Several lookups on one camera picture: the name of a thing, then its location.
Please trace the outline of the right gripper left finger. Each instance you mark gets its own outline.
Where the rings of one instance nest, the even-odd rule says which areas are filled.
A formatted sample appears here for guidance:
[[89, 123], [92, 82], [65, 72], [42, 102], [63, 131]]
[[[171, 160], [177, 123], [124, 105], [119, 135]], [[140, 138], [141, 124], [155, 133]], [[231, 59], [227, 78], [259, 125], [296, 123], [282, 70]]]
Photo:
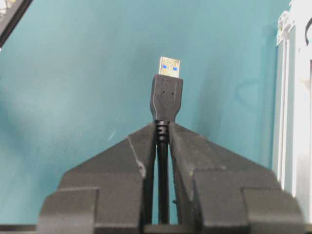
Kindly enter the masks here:
[[151, 222], [156, 126], [70, 169], [44, 201], [39, 234], [138, 234]]

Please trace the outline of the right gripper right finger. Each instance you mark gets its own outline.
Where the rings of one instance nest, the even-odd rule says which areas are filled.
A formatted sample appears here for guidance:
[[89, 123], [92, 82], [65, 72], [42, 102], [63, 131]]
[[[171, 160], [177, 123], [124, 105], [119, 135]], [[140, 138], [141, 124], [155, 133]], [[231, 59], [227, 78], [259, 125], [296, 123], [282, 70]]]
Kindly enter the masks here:
[[202, 234], [302, 234], [297, 200], [273, 171], [169, 125], [178, 220]]

